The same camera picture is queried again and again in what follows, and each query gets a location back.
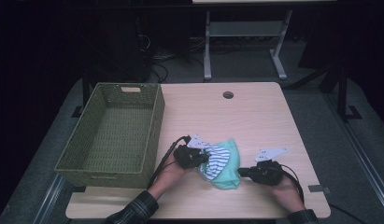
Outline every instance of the green cloth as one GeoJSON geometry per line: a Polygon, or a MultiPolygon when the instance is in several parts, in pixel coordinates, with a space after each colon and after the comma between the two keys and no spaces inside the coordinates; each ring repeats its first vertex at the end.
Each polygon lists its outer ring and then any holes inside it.
{"type": "Polygon", "coordinates": [[[237,169],[240,167],[240,156],[238,147],[233,138],[227,142],[216,144],[218,147],[226,148],[230,151],[230,158],[223,170],[211,182],[219,189],[236,189],[240,183],[237,169]]]}

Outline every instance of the hand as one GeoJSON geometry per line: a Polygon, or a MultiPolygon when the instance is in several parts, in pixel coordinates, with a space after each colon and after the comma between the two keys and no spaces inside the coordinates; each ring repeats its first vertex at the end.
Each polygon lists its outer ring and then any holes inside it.
{"type": "Polygon", "coordinates": [[[181,168],[173,155],[169,155],[164,163],[164,168],[158,174],[154,184],[148,189],[148,192],[158,200],[166,191],[174,187],[177,182],[192,169],[181,168]]]}
{"type": "Polygon", "coordinates": [[[300,199],[297,188],[288,177],[283,176],[281,182],[279,182],[276,186],[262,186],[267,189],[274,196],[276,201],[290,213],[306,210],[305,205],[300,199]]]}

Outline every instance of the plaid sleeve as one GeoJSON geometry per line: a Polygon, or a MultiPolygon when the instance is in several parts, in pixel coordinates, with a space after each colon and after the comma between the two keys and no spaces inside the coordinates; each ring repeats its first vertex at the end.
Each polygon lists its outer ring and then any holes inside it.
{"type": "Polygon", "coordinates": [[[311,209],[291,213],[288,215],[291,224],[319,224],[317,216],[311,209]]]}
{"type": "Polygon", "coordinates": [[[103,224],[143,224],[158,208],[157,201],[144,190],[120,212],[107,217],[103,224]]]}

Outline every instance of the green wicker basket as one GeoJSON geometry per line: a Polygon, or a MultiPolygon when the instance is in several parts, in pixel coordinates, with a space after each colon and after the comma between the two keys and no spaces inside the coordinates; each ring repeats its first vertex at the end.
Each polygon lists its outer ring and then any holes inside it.
{"type": "Polygon", "coordinates": [[[164,105],[159,84],[98,83],[54,170],[75,186],[145,188],[164,105]]]}

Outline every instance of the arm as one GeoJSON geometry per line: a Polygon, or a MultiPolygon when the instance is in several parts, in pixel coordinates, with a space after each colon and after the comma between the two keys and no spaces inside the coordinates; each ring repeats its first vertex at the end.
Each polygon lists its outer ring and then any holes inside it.
{"type": "Polygon", "coordinates": [[[305,208],[296,187],[288,177],[283,176],[281,182],[276,186],[262,186],[289,212],[288,220],[291,224],[319,223],[314,211],[305,208]]]}
{"type": "Polygon", "coordinates": [[[185,170],[181,168],[174,161],[175,158],[173,154],[171,154],[154,184],[148,190],[140,193],[120,212],[107,217],[103,224],[146,223],[159,208],[157,201],[160,197],[174,187],[177,182],[190,171],[190,169],[185,170]]]}

